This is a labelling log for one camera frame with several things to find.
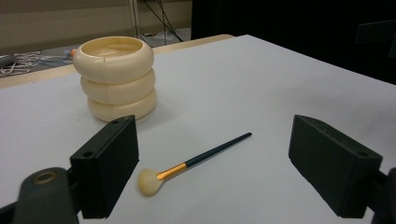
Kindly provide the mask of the black curtain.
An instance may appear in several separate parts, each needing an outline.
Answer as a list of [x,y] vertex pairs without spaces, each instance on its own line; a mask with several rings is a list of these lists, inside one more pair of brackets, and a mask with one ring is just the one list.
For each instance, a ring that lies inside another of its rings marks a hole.
[[[395,21],[392,36],[359,43],[364,23]],[[191,37],[253,35],[396,85],[396,0],[192,0]]]

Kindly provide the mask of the white table cover sheet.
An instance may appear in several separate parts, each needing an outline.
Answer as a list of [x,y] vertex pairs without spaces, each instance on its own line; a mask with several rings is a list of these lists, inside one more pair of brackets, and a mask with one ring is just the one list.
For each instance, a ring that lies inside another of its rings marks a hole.
[[[137,123],[139,167],[162,171],[232,138],[240,143],[165,182],[130,181],[109,218],[81,224],[371,224],[338,217],[291,164],[295,115],[320,119],[396,167],[396,86],[250,35],[160,53],[158,103]],[[102,128],[73,67],[49,79],[0,79],[0,207],[22,180]]]

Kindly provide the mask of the cream ribbed brush holder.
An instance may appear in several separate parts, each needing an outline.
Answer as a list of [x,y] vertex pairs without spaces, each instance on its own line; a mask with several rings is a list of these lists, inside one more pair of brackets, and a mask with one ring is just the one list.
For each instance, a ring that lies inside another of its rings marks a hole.
[[78,47],[73,65],[87,106],[104,121],[145,117],[157,104],[154,53],[142,40],[128,36],[96,38]]

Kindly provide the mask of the wooden table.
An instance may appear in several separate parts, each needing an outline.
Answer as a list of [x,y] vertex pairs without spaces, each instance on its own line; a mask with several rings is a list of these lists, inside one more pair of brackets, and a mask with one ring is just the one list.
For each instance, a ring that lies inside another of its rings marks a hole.
[[[198,38],[181,43],[157,47],[153,49],[153,52],[155,55],[159,55],[161,53],[176,51],[180,49],[188,49],[217,41],[222,41],[229,38],[233,38],[233,35],[213,35],[210,37]],[[75,72],[76,69],[74,68],[73,65],[66,65],[66,66],[36,71],[24,75],[17,75],[13,77],[2,77],[0,78],[0,89],[19,86],[23,84],[36,83],[37,81],[52,79],[65,75],[71,75]]]

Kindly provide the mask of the makeup brush with dark handle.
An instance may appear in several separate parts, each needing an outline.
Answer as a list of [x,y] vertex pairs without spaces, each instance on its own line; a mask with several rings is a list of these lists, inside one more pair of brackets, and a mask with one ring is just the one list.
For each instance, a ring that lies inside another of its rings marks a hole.
[[234,145],[246,140],[251,135],[252,133],[244,133],[226,143],[223,143],[217,147],[209,149],[208,151],[203,152],[191,159],[188,159],[187,161],[184,161],[181,164],[178,164],[174,167],[171,167],[161,172],[157,172],[149,168],[143,169],[139,173],[137,178],[137,185],[139,191],[144,196],[151,197],[158,192],[158,190],[162,187],[163,183],[167,179],[170,179],[171,177],[176,176],[190,169],[191,167],[220,154],[222,151],[225,151],[228,148],[233,147]]

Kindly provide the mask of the black metal stand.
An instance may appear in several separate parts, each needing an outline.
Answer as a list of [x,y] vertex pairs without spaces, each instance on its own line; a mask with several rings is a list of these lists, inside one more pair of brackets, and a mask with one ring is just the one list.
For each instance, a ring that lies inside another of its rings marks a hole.
[[391,43],[389,57],[396,59],[396,20],[369,22],[358,26],[356,44],[384,41]]

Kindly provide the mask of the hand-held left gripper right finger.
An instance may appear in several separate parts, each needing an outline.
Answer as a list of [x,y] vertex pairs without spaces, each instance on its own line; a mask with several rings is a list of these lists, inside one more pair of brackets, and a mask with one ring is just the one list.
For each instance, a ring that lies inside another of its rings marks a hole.
[[289,158],[337,216],[364,216],[381,155],[321,120],[296,115]]

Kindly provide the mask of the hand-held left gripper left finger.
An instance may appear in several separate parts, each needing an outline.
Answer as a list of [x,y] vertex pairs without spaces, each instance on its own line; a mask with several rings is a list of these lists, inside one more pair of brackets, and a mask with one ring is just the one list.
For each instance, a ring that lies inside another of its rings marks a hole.
[[109,217],[139,162],[134,115],[110,121],[70,162],[83,217]]

